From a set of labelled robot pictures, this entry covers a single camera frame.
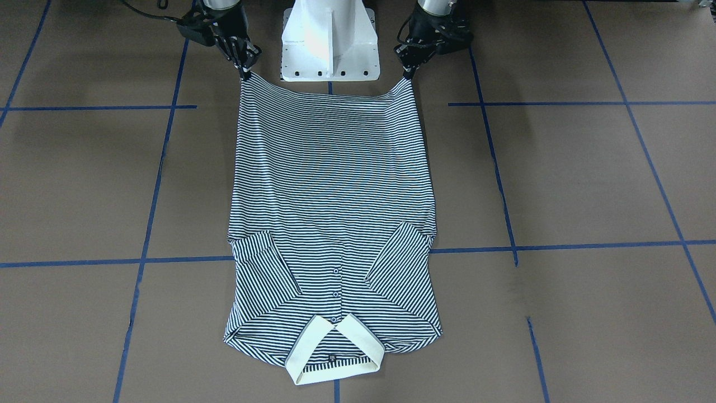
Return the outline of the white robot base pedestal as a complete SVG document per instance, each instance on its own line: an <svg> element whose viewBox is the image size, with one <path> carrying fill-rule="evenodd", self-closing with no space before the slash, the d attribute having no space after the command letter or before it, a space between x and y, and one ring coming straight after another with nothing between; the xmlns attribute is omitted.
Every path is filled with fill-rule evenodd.
<svg viewBox="0 0 716 403"><path fill-rule="evenodd" d="M280 77L365 82L381 74L375 14L362 1L296 1L283 14Z"/></svg>

